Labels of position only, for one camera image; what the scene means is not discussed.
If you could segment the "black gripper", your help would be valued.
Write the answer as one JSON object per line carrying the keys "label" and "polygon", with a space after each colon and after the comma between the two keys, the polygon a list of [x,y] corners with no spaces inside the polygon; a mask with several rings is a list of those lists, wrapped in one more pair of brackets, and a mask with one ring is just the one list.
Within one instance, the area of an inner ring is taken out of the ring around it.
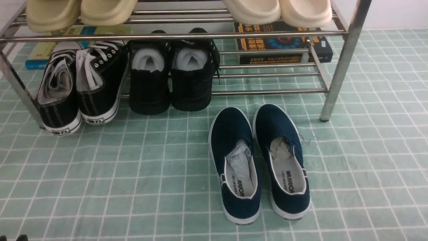
{"label": "black gripper", "polygon": [[26,234],[21,234],[16,238],[16,241],[29,241],[29,238]]}

